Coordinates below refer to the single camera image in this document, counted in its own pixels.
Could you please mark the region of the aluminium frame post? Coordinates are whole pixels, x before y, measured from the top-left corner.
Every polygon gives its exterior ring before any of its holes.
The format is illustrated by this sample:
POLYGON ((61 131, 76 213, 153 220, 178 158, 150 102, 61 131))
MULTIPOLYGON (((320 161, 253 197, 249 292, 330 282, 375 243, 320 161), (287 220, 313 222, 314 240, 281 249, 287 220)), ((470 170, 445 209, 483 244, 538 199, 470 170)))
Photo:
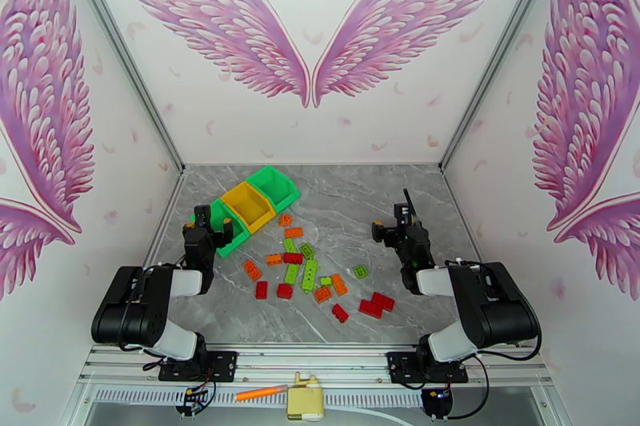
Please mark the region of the aluminium frame post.
POLYGON ((125 37, 116 23, 116 18, 108 7, 106 0, 88 0, 97 20, 102 28, 110 47, 115 53, 128 82, 134 90, 142 107, 146 111, 152 126, 170 156, 173 166, 179 174, 183 174, 185 163, 175 145, 170 133, 162 120, 162 116, 154 104, 154 99, 144 81, 134 57, 126 44, 125 37))
POLYGON ((494 83, 495 78, 499 75, 507 56, 515 46, 516 38, 525 20, 529 16, 534 2, 535 0, 517 0, 514 4, 514 8, 494 46, 494 50, 491 52, 482 76, 479 78, 470 101, 462 113, 462 117, 456 126, 453 136, 438 163, 438 169, 441 174, 446 173, 447 167, 452 162, 459 146, 470 131, 486 95, 494 83))

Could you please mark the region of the black power adapter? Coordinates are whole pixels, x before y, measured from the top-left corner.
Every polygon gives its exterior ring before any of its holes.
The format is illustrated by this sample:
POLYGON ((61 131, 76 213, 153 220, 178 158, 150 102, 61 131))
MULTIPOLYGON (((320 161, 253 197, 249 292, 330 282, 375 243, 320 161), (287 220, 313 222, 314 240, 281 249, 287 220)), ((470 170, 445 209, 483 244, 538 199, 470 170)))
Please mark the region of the black power adapter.
POLYGON ((431 421, 448 420, 453 408, 449 388, 424 388, 421 391, 422 409, 431 421))

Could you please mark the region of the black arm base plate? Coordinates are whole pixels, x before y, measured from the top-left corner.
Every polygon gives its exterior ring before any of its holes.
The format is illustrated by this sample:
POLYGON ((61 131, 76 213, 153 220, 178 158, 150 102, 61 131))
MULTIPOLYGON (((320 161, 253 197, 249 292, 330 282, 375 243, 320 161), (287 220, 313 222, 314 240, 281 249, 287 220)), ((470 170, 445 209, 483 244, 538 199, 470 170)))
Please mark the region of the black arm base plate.
POLYGON ((466 384, 465 365, 460 361, 438 362, 428 352, 388 352, 386 361, 394 384, 466 384))
POLYGON ((238 353, 235 351, 205 351, 190 360, 168 359, 160 366, 161 382, 230 383, 234 381, 238 353))

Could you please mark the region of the long green lego plate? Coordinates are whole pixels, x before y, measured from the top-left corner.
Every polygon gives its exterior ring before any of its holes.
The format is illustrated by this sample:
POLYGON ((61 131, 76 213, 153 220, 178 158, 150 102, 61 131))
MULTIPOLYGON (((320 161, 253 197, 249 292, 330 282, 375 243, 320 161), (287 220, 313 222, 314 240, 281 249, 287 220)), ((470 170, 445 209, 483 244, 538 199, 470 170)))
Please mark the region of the long green lego plate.
POLYGON ((315 279, 318 271, 318 262, 315 259, 309 259, 305 263, 302 281, 301 281, 301 289, 304 293, 311 293, 316 288, 315 279))

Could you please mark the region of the orange marker pen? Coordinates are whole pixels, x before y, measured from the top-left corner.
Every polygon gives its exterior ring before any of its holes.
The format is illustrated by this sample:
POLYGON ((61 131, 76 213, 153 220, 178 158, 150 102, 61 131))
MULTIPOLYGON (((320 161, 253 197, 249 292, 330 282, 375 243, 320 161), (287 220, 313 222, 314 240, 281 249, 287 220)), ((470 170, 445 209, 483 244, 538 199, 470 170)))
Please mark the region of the orange marker pen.
POLYGON ((235 400, 237 402, 243 402, 248 400, 256 400, 263 397, 275 396, 284 393, 288 390, 286 385, 278 385, 267 388, 254 389, 244 392, 238 392, 235 394, 235 400))

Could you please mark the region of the aluminium front rail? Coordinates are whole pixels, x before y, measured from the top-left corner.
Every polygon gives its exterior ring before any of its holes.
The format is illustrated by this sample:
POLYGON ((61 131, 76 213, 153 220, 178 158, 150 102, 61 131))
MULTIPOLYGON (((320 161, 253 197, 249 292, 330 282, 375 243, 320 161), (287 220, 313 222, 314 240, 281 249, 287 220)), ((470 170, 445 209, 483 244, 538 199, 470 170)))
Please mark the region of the aluminium front rail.
MULTIPOLYGON (((315 376, 325 388, 383 388, 392 384, 386 361, 388 352, 410 352, 409 346, 393 344, 212 344, 214 351, 235 351, 238 359, 235 388, 259 388, 293 384, 296 372, 302 378, 315 376)), ((159 370, 144 370, 152 357, 96 345, 87 356, 78 382, 89 384, 159 385, 159 370)), ((467 387, 485 379, 493 386, 549 386, 550 371, 540 356, 518 362, 483 353, 464 362, 467 387)))

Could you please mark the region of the yellow plastic bin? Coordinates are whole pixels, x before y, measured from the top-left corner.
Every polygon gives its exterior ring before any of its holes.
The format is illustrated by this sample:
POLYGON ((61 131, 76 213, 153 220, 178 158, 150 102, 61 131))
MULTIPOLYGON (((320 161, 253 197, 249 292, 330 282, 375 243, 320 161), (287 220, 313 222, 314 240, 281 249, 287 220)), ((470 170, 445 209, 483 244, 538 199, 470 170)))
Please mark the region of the yellow plastic bin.
POLYGON ((221 201, 239 218, 250 234, 256 234, 277 215, 268 198, 246 181, 224 193, 221 201))

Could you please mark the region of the beige tape dispenser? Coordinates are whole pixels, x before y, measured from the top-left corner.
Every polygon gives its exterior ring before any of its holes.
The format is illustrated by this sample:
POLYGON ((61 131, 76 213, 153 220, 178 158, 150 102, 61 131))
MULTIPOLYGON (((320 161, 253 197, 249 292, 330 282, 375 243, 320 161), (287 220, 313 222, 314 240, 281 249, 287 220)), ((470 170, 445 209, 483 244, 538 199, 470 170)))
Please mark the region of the beige tape dispenser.
POLYGON ((315 376, 306 379, 300 372, 287 390, 286 417, 289 421, 315 422, 325 417, 323 389, 315 376))

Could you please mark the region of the aluminium side rail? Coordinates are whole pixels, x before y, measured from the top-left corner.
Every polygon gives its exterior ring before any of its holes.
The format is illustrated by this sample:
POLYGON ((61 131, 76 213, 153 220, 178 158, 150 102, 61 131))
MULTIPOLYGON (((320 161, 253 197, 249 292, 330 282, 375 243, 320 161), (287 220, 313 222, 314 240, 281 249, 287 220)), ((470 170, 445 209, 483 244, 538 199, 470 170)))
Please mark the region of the aluminium side rail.
POLYGON ((174 183, 174 186, 170 191, 166 204, 162 212, 160 213, 158 224, 150 240, 149 247, 146 251, 145 259, 142 262, 142 267, 144 269, 150 267, 152 264, 156 262, 156 257, 162 245, 162 241, 166 235, 167 226, 170 223, 171 214, 174 211, 179 195, 182 191, 182 187, 184 186, 185 179, 186 179, 185 169, 182 168, 178 172, 176 182, 174 183))
POLYGON ((466 215, 465 215, 465 213, 463 211, 463 208, 462 208, 462 206, 460 204, 460 201, 459 201, 458 197, 455 194, 454 188, 451 185, 451 183, 449 182, 448 177, 446 176, 446 171, 441 167, 439 167, 438 169, 440 171, 440 174, 442 175, 445 187, 447 188, 447 190, 448 190, 448 192, 450 194, 450 197, 452 199, 454 207, 456 208, 456 211, 457 211, 457 213, 458 213, 458 215, 460 217, 460 220, 461 220, 462 225, 464 227, 465 233, 466 233, 466 235, 467 235, 467 237, 468 237, 468 239, 470 241, 470 244, 471 244, 471 246, 472 246, 472 248, 474 250, 474 255, 479 261, 483 261, 484 260, 484 256, 482 255, 482 250, 480 249, 478 240, 477 240, 477 238, 475 236, 475 233, 474 233, 474 231, 472 229, 472 226, 470 225, 470 223, 468 222, 468 219, 466 218, 466 215))

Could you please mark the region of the green plastic bin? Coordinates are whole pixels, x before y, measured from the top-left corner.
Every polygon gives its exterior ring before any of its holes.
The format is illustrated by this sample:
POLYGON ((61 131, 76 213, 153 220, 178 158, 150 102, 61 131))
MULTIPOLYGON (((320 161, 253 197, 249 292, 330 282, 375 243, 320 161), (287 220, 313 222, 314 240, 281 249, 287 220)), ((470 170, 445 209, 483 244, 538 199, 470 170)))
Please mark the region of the green plastic bin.
POLYGON ((241 244, 248 240, 250 232, 241 222, 240 218, 236 216, 235 213, 220 199, 217 199, 208 205, 210 205, 211 212, 210 226, 214 233, 218 233, 222 230, 222 223, 225 218, 228 217, 233 221, 234 239, 232 242, 221 249, 218 248, 218 244, 215 245, 216 252, 220 257, 228 257, 241 244))
POLYGON ((301 196, 295 183, 271 165, 252 174, 246 181, 269 200, 277 214, 283 213, 301 196))

